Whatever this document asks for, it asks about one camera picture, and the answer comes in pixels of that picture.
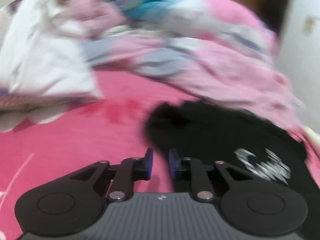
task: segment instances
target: black t-shirt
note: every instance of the black t-shirt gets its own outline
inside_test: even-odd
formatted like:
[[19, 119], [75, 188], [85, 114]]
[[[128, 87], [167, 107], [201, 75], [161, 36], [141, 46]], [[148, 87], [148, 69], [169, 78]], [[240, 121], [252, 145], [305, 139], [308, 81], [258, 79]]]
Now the black t-shirt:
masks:
[[146, 134], [166, 157], [175, 148], [180, 157], [207, 165], [225, 161], [299, 192], [308, 204], [300, 234], [320, 239], [320, 190], [305, 166], [303, 143], [286, 131], [246, 110], [187, 101], [180, 107], [159, 106], [147, 121]]

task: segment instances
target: logo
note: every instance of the logo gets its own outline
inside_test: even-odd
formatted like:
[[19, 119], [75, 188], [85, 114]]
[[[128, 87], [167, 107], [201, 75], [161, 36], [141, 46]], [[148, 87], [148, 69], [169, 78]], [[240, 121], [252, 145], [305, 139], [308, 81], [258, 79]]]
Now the logo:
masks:
[[158, 199], [161, 200], [161, 201], [165, 200], [166, 198], [167, 197], [165, 195], [161, 195], [161, 196], [158, 197]]
[[237, 155], [239, 161], [244, 163], [245, 167], [251, 171], [253, 174], [263, 178], [270, 180], [281, 180], [285, 184], [288, 185], [287, 179], [290, 179], [291, 170], [285, 165], [281, 159], [272, 151], [266, 149], [268, 153], [268, 158], [270, 161], [260, 162], [260, 164], [255, 163], [252, 164], [249, 162], [249, 156], [256, 157], [253, 153], [245, 150], [245, 149], [236, 149], [234, 153]]

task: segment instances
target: pink blanket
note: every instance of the pink blanket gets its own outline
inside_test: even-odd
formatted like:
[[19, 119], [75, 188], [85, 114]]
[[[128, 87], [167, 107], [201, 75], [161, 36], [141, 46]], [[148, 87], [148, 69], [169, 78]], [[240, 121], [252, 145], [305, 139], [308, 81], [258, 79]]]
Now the pink blanket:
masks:
[[294, 96], [287, 78], [261, 60], [245, 56], [214, 41], [171, 38], [167, 41], [123, 34], [83, 43], [90, 65], [117, 68], [153, 76], [163, 69], [176, 73], [154, 75], [210, 103], [245, 108], [290, 130], [299, 126]]
[[106, 0], [69, 0], [69, 8], [73, 18], [84, 24], [91, 37], [127, 21], [122, 12]]
[[[24, 192], [101, 159], [118, 164], [143, 156], [148, 144], [142, 129], [148, 113], [161, 101], [192, 100], [132, 74], [96, 73], [104, 101], [1, 117], [0, 240], [14, 240], [21, 234], [14, 205]], [[157, 154], [151, 180], [137, 182], [135, 190], [172, 190], [166, 163]]]

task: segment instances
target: white line pattern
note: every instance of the white line pattern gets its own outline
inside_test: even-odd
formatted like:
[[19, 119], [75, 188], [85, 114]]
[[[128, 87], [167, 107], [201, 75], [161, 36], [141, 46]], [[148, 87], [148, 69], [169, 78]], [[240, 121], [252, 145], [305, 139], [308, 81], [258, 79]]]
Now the white line pattern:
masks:
[[5, 237], [5, 234], [4, 234], [4, 232], [2, 232], [1, 230], [0, 230], [0, 240], [6, 240], [7, 238]]
[[2, 197], [1, 202], [0, 202], [0, 210], [1, 210], [2, 206], [3, 206], [3, 204], [4, 204], [5, 197], [8, 195], [8, 193], [9, 193], [9, 191], [10, 191], [10, 189], [11, 189], [11, 187], [12, 187], [14, 181], [15, 181], [15, 179], [19, 176], [19, 174], [20, 174], [21, 171], [25, 168], [25, 166], [27, 166], [28, 162], [32, 159], [32, 157], [33, 157], [34, 155], [35, 155], [34, 153], [31, 153], [31, 154], [28, 156], [28, 158], [24, 161], [24, 163], [20, 166], [20, 168], [16, 171], [16, 173], [15, 173], [14, 176], [12, 177], [12, 179], [11, 179], [11, 181], [10, 181], [7, 189], [6, 189], [6, 191], [5, 191], [5, 192], [1, 192], [1, 193], [3, 193], [3, 194], [2, 194], [3, 197]]

